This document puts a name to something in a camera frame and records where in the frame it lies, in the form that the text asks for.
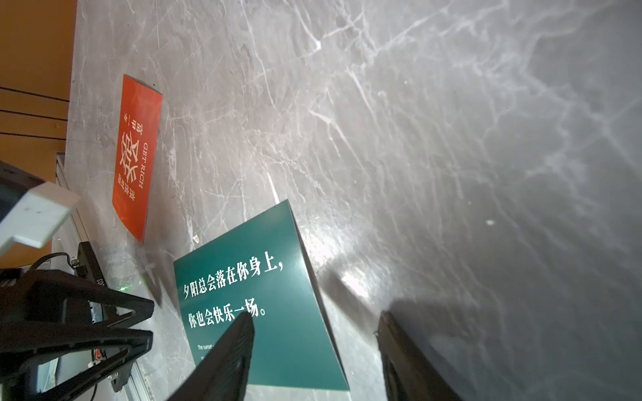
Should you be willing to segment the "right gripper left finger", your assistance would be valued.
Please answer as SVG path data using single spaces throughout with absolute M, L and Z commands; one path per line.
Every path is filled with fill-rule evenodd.
M 242 312 L 170 399 L 243 400 L 254 337 L 252 316 Z

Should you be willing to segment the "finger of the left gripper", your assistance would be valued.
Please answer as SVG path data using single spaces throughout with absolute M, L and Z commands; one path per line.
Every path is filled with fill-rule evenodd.
M 3 327 L 2 400 L 75 400 L 126 389 L 150 331 L 106 327 Z
M 135 329 L 154 302 L 60 270 L 28 272 L 1 289 L 3 339 L 106 339 L 116 334 L 152 339 Z

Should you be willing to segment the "dark green card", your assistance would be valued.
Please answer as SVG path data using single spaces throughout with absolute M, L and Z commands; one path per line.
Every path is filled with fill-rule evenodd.
M 174 271 L 196 364 L 247 312 L 255 327 L 250 384 L 349 390 L 289 202 L 177 259 Z

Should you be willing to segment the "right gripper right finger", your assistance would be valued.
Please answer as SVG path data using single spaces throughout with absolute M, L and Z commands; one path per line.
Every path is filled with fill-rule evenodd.
M 376 339 L 387 399 L 461 401 L 388 311 L 380 315 Z

